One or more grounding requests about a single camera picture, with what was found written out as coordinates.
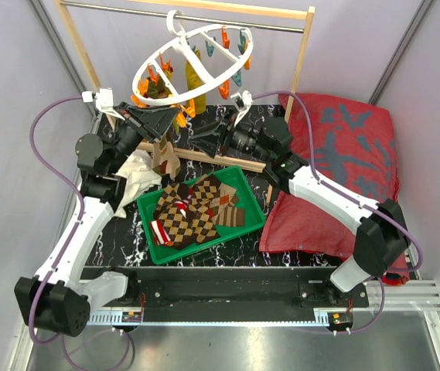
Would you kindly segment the white round clip hanger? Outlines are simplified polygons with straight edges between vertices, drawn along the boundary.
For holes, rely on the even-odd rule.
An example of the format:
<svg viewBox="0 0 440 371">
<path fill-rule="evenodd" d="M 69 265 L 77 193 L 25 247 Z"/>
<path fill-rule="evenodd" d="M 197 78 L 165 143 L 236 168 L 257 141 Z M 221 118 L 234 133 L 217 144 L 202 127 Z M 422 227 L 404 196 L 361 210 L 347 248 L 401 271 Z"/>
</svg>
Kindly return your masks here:
<svg viewBox="0 0 440 371">
<path fill-rule="evenodd" d="M 242 73 L 251 68 L 254 39 L 249 28 L 237 25 L 214 23 L 192 30 L 185 30 L 182 23 L 176 23 L 182 14 L 172 10 L 166 15 L 166 28 L 173 39 L 156 50 L 138 68 L 132 84 L 132 92 L 139 103 L 150 107 L 171 106 L 192 100 L 211 90 L 219 90 L 224 99 L 230 97 L 230 85 L 242 86 Z M 206 44 L 206 54 L 211 57 L 219 53 L 230 61 L 224 72 L 213 75 L 196 54 L 197 49 L 190 40 L 199 38 Z M 169 77 L 170 64 L 163 55 L 174 52 L 182 56 L 199 79 L 198 87 L 190 87 L 180 93 Z"/>
</svg>

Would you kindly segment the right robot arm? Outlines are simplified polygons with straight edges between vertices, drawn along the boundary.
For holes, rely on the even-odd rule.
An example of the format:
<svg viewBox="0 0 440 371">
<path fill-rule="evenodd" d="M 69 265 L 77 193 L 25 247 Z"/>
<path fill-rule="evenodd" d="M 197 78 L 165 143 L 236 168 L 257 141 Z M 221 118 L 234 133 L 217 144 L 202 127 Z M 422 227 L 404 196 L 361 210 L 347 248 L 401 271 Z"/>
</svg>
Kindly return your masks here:
<svg viewBox="0 0 440 371">
<path fill-rule="evenodd" d="M 272 186 L 317 206 L 355 236 L 352 256 L 323 287 L 328 304 L 343 305 L 357 285 L 383 276 L 410 246 L 401 207 L 392 199 L 379 203 L 360 196 L 318 173 L 292 151 L 293 136 L 282 118 L 267 120 L 258 129 L 236 119 L 232 115 L 196 129 L 190 144 L 211 158 L 234 149 L 263 161 L 262 173 Z"/>
</svg>

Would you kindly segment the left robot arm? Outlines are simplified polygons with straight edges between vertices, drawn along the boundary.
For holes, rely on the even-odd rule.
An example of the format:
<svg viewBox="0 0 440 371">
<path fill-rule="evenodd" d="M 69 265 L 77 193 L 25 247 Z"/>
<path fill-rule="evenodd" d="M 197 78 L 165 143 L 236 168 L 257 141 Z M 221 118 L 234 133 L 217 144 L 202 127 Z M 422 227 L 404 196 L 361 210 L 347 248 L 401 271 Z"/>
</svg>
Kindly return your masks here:
<svg viewBox="0 0 440 371">
<path fill-rule="evenodd" d="M 133 305 L 139 287 L 133 274 L 108 270 L 86 283 L 81 275 L 96 240 L 124 198 L 126 178 L 117 173 L 142 141 L 165 137 L 177 107 L 138 108 L 125 102 L 113 108 L 118 122 L 112 138 L 85 134 L 77 140 L 80 185 L 72 188 L 78 207 L 58 243 L 33 277 L 21 277 L 14 294 L 34 342 L 35 330 L 78 336 L 90 314 L 116 300 Z"/>
</svg>

